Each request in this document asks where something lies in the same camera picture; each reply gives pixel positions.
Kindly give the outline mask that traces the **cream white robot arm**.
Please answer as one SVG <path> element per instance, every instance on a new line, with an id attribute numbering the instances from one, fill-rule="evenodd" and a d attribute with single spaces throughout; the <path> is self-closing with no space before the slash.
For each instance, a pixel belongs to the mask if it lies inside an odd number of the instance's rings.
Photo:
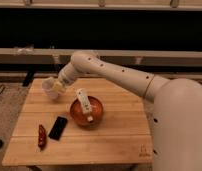
<path id="1" fill-rule="evenodd" d="M 85 73 L 98 74 L 153 103 L 153 171 L 202 171 L 200 83 L 107 63 L 94 51 L 78 50 L 60 70 L 53 89 L 61 92 Z"/>

